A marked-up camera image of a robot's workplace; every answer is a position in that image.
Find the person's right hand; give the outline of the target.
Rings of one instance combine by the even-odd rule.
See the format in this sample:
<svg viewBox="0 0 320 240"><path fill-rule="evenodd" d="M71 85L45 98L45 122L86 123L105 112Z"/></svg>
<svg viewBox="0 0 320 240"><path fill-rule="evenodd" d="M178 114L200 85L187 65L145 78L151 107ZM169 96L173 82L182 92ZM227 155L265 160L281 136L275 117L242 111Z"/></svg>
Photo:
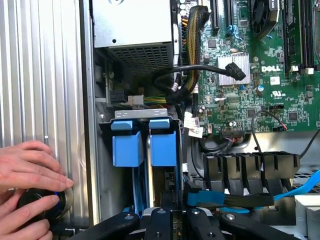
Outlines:
<svg viewBox="0 0 320 240"><path fill-rule="evenodd" d="M59 198L56 195L49 195L17 208L23 193L22 189L17 189L0 196L0 238L2 240L51 240L53 233L50 231L50 223L47 219L25 224L40 213L54 207Z"/></svg>

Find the person's left hand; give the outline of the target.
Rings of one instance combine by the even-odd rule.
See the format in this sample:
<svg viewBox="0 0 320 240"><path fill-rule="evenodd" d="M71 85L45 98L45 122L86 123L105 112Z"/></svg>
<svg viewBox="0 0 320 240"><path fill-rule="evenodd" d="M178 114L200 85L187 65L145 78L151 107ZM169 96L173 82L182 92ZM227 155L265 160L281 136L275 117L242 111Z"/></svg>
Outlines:
<svg viewBox="0 0 320 240"><path fill-rule="evenodd" d="M1 194L30 188L63 192L73 185L51 148L43 142L31 140L0 149Z"/></svg>

